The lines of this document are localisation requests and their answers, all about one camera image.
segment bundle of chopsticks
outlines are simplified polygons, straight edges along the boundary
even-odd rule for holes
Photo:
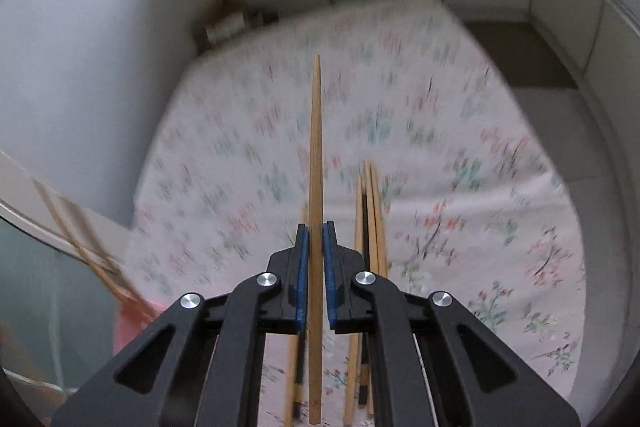
[[[284,426],[290,427],[300,418],[303,400],[303,375],[305,343],[308,342],[308,421],[311,425],[321,422],[322,396],[322,112],[321,112],[320,57],[314,57],[314,76],[311,101],[311,133],[309,162],[309,199],[303,210],[303,222],[308,224],[310,236],[309,292],[306,331],[301,331],[289,341],[287,362],[287,389],[284,410]],[[366,267],[373,273],[386,277],[386,240],[378,172],[370,161],[356,179],[354,249],[363,254]],[[370,383],[367,337],[361,333],[349,339],[347,386],[344,402],[345,425],[353,422],[356,402],[373,414],[372,386]]]
[[[386,277],[386,240],[376,166],[367,161],[364,172],[356,179],[354,249],[363,254],[367,269]],[[303,223],[307,223],[306,205]],[[306,331],[300,331],[289,340],[287,360],[287,388],[285,398],[284,426],[293,425],[300,419],[303,400],[303,375],[305,363]],[[344,425],[351,425],[356,401],[373,414],[371,396],[369,354],[366,336],[353,334],[349,339],[347,386],[344,399]]]
[[[85,240],[91,247],[90,251],[85,248],[76,234],[72,231],[72,227],[63,218],[63,213],[59,211],[54,204],[53,199],[47,188],[33,179],[42,203],[49,211],[53,222],[56,224],[60,233],[65,240],[74,248],[78,257],[82,259],[98,279],[106,286],[109,292],[120,302],[124,309],[134,311],[140,317],[141,323],[149,324],[155,320],[158,315],[153,307],[140,295],[133,283],[125,277],[120,268],[116,265],[113,257],[106,251],[103,243],[98,239],[91,223],[84,210],[71,200],[60,195],[55,198],[63,205],[65,214],[71,218],[77,230],[81,232]],[[100,264],[94,261],[97,257]]]
[[[378,191],[378,172],[376,166],[367,161],[364,165],[364,178],[356,180],[356,229],[354,249],[363,254],[367,269],[386,277],[386,240],[385,228]],[[344,398],[343,423],[351,425],[356,402],[366,406],[373,414],[371,394],[371,376],[369,372],[369,353],[367,337],[361,333],[349,338],[349,358],[347,366],[347,386]]]

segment wooden chopstick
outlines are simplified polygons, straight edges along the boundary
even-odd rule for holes
[[[118,285],[131,295],[133,300],[137,302],[138,306],[143,310],[145,315],[148,315],[148,317],[156,317],[158,315],[156,311],[148,304],[146,299],[143,298],[142,295],[140,295],[133,283],[113,262],[112,256],[107,252],[106,248],[102,244],[102,241],[100,241],[100,239],[98,238],[84,210],[73,201],[67,200],[66,198],[62,197],[60,199],[66,206],[66,210],[69,216],[71,216],[73,222],[76,224],[76,227],[78,227],[84,237],[89,241],[91,248],[95,251],[95,253],[98,254],[98,256],[100,256],[100,258],[105,262],[109,269],[112,270],[114,274],[116,274],[118,278]]]
[[[18,341],[8,326],[0,323],[0,359],[12,360],[14,367],[12,369],[20,373],[23,377],[36,382],[46,382],[40,370],[31,361],[24,346]],[[61,393],[54,391],[50,387],[35,387],[44,402],[53,408],[60,407],[66,400],[65,389]]]
[[[314,57],[311,95],[311,140],[309,161],[309,300],[308,371],[309,423],[322,420],[322,92],[320,55]]]
[[[114,283],[113,280],[111,280],[111,277],[109,275],[107,275],[105,270],[103,270],[100,266],[98,266],[96,263],[94,263],[94,261],[89,256],[88,252],[84,249],[84,247],[76,239],[76,236],[71,232],[69,227],[66,225],[65,221],[60,217],[60,214],[58,213],[58,211],[56,210],[55,206],[53,205],[53,201],[51,201],[51,198],[49,197],[49,193],[47,192],[47,189],[45,188],[45,186],[42,185],[36,179],[33,179],[33,185],[36,187],[36,190],[38,191],[38,194],[40,195],[40,199],[42,199],[42,203],[44,203],[44,205],[47,207],[47,210],[49,211],[49,214],[51,215],[51,218],[55,222],[56,226],[60,229],[60,233],[62,233],[62,235],[66,239],[66,241],[72,247],[74,247],[76,252],[78,252],[78,255],[80,256],[80,258],[85,263],[88,264],[90,270],[92,272],[94,272],[96,277],[98,279],[100,279],[102,284],[104,284],[107,287],[107,289],[110,291],[110,293],[117,300],[119,300],[123,305],[131,306],[130,299],[127,299],[126,296],[123,295],[123,293],[120,290],[119,286],[117,286],[116,283]],[[154,320],[155,313],[151,312],[149,314],[146,311],[146,308],[144,306],[141,306],[140,304],[141,303],[139,303],[139,302],[134,302],[134,307],[137,309],[137,311],[141,315],[143,315],[143,317],[145,317],[145,319],[148,320],[149,322]]]
[[[308,206],[302,206],[302,223],[308,223]],[[300,331],[289,337],[287,352],[287,388],[284,401],[284,427],[291,427],[293,420],[300,418],[300,403],[302,402],[302,385],[305,364],[306,332]]]
[[[366,176],[362,179],[362,254],[365,259],[366,269],[369,269],[369,219],[367,212],[367,182]],[[366,407],[369,399],[369,337],[361,335],[360,343],[360,375],[358,385],[358,405]]]
[[[354,249],[362,253],[364,226],[362,222],[362,177],[358,176],[356,181],[356,226]],[[353,422],[353,411],[355,409],[356,383],[358,381],[358,353],[362,335],[356,333],[349,337],[349,358],[347,365],[347,386],[344,395],[344,416],[342,423],[351,425]]]
[[[371,179],[371,162],[364,164],[365,179],[367,182],[367,224],[369,225],[369,270],[379,273],[378,259],[378,235],[376,232],[376,211],[373,199],[373,181]],[[369,398],[367,400],[367,411],[373,414],[373,386],[371,384],[371,374],[369,372]]]
[[[382,206],[380,201],[380,192],[378,191],[378,170],[375,164],[371,164],[371,184],[373,185],[373,206],[376,214],[376,246],[378,249],[378,273],[382,277],[387,275],[386,264],[386,238],[385,238],[385,221],[382,216]]]

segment metal screw head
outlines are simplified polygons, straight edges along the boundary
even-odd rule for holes
[[[187,293],[187,295],[183,295],[182,299],[180,299],[180,306],[187,309],[197,308],[201,300],[197,293]]]
[[[364,272],[358,272],[356,274],[356,282],[358,284],[364,284],[364,285],[373,284],[375,280],[376,280],[376,275],[372,272],[364,271]]]
[[[273,286],[278,278],[274,273],[265,272],[258,275],[256,280],[260,286]]]
[[[447,292],[436,292],[433,294],[433,303],[436,306],[449,306],[453,302],[453,297]]]

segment mattress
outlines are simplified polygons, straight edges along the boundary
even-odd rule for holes
[[[500,73],[434,0],[322,10],[192,64],[141,174],[124,271],[168,306],[227,293],[292,245],[308,195],[314,54],[324,216],[338,242],[353,246],[354,181],[371,159],[389,278],[452,293],[567,397],[585,306],[574,207]],[[338,426],[348,340],[324,331],[323,422]],[[282,424],[286,349],[268,336],[261,426]]]

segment blue gripper pad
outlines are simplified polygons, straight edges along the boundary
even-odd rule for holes
[[[298,331],[305,328],[306,321],[306,284],[309,268],[309,228],[305,227],[302,235],[302,251],[300,252],[300,269],[298,270],[298,286],[296,297],[296,326]]]
[[[334,256],[332,242],[329,234],[329,225],[322,226],[322,256],[324,256],[324,288],[326,291],[326,313],[329,318],[329,327],[335,330],[338,319],[336,302],[336,284],[334,275]]]

